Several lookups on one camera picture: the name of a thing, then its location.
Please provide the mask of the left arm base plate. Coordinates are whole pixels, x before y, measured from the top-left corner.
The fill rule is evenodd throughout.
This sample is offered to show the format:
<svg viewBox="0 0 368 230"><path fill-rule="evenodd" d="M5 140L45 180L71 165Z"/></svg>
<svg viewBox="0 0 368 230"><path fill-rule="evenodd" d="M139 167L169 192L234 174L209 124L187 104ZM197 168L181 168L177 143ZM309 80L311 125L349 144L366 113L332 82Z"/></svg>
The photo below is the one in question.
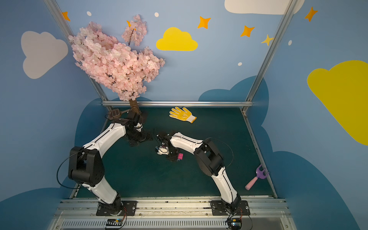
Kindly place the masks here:
<svg viewBox="0 0 368 230"><path fill-rule="evenodd" d="M96 216L134 216L137 201L117 201L113 204L98 203Z"/></svg>

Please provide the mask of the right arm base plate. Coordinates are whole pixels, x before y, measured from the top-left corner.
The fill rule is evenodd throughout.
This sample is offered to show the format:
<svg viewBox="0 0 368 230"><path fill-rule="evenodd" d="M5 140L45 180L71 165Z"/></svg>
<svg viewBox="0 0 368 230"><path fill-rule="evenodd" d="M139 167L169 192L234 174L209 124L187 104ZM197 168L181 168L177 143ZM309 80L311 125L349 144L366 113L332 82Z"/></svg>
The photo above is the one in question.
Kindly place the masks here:
<svg viewBox="0 0 368 230"><path fill-rule="evenodd" d="M248 202L245 200L241 200L239 205L236 208L232 208L231 205L227 204L223 200L212 200L210 202L210 207L212 209L213 216L229 216L232 215L246 215L250 216L250 207Z"/></svg>

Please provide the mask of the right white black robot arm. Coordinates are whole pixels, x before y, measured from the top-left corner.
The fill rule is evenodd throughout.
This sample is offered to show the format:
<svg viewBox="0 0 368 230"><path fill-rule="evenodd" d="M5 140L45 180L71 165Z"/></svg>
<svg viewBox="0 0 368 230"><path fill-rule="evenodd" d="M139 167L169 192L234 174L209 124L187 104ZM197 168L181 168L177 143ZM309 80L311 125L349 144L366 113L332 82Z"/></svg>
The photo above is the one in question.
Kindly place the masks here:
<svg viewBox="0 0 368 230"><path fill-rule="evenodd" d="M157 135L157 139L161 143L156 148L157 154L166 155L166 159L172 162L179 160L181 150L193 154L201 171L213 179L220 192L220 210L229 214L237 212L241 197L233 187L226 172L224 158L213 141L193 139L180 132L172 134L161 132Z"/></svg>

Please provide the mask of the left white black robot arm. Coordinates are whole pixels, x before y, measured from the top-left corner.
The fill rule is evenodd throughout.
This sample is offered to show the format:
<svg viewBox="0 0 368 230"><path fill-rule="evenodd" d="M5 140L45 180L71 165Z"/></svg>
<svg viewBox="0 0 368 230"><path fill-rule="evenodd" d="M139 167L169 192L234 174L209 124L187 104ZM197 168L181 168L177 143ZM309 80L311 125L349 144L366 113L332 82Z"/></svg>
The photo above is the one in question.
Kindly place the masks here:
<svg viewBox="0 0 368 230"><path fill-rule="evenodd" d="M131 146L152 140L152 135L143 129L143 124L134 119L119 118L113 121L99 136L71 149L68 177L87 188L98 199L98 216L123 216L127 213L120 194L105 178L102 161L106 152L122 137L128 138Z"/></svg>

